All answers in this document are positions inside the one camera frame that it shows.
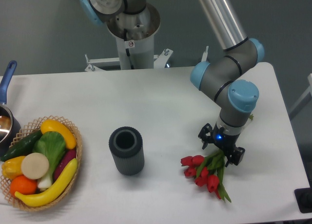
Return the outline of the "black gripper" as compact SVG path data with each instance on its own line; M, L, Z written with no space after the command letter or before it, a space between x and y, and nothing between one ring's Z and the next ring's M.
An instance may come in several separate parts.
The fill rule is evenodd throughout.
M224 152L227 158L225 167L229 164L238 166L244 157L245 149L236 146L239 136L240 134L230 135L229 133L226 133L225 128L219 127L217 123L214 128L207 123L202 127L198 134L198 138L201 139L203 144L202 149L206 149L209 144L214 143Z

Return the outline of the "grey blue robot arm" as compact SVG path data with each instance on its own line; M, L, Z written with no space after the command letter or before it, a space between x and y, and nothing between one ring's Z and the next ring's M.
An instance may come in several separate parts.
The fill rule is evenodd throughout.
M158 11L146 0L79 0L96 25L106 24L117 42L123 70L155 68L154 35L160 26ZM199 0L225 52L216 63L202 61L192 70L192 84L220 108L214 127L205 125L199 138L221 149L229 164L238 165L245 150L236 146L242 128L256 106L257 86L241 79L264 57L263 45L248 38L228 0Z

